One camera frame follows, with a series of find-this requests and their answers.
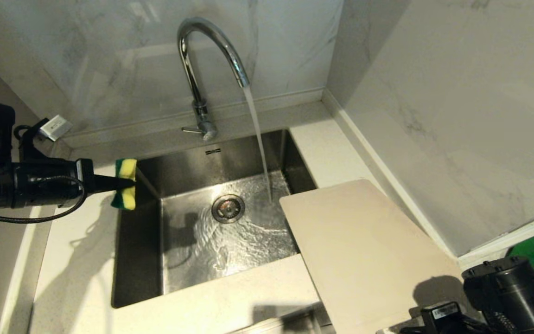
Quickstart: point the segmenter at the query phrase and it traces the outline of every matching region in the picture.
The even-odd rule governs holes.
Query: chrome faucet
[[[218,134],[218,130],[210,120],[206,100],[199,91],[199,85],[197,85],[197,79],[195,79],[195,72],[193,72],[191,60],[189,59],[189,42],[187,36],[189,36],[191,32],[203,32],[203,34],[217,44],[228,60],[240,88],[247,87],[250,85],[250,82],[248,82],[248,77],[246,76],[246,72],[244,71],[238,53],[220,28],[201,17],[185,19],[185,21],[180,24],[180,27],[178,28],[178,51],[180,52],[180,59],[183,61],[187,80],[189,80],[191,93],[193,93],[193,109],[195,110],[195,116],[197,117],[197,128],[184,127],[182,130],[184,132],[200,133],[203,135],[203,140],[210,140]]]

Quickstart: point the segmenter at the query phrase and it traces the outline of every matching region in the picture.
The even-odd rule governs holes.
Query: faucet handle
[[[181,130],[182,130],[183,132],[188,132],[188,133],[199,133],[199,134],[203,135],[203,131],[201,131],[201,129],[199,129],[199,128],[182,127]]]
[[[199,122],[196,128],[191,127],[182,127],[181,130],[183,132],[188,133],[199,133],[200,135],[203,135],[203,140],[208,141],[212,140],[216,137],[218,134],[218,130],[216,129],[216,126],[214,123],[209,121],[202,121]]]

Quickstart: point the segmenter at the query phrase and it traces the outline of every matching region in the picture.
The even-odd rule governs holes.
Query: green scouring pad
[[[137,160],[119,159],[116,161],[114,167],[116,170],[116,177],[135,180]],[[118,190],[110,205],[118,209],[135,210],[135,186]]]

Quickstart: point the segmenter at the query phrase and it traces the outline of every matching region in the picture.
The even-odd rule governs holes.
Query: label
[[[54,122],[53,124],[49,125],[49,127],[51,127],[51,130],[54,130],[58,126],[63,125],[63,123],[65,123],[65,120],[58,120],[58,121]]]
[[[434,317],[434,319],[440,319],[440,318],[446,317],[447,315],[451,315],[457,312],[458,312],[457,304],[451,302],[450,304],[447,304],[447,306],[443,306],[443,307],[433,310],[432,316]]]

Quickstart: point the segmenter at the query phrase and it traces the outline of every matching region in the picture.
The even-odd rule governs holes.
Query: sink
[[[112,306],[148,300],[299,252],[279,198],[316,188],[287,130],[138,162],[137,208],[122,211]]]

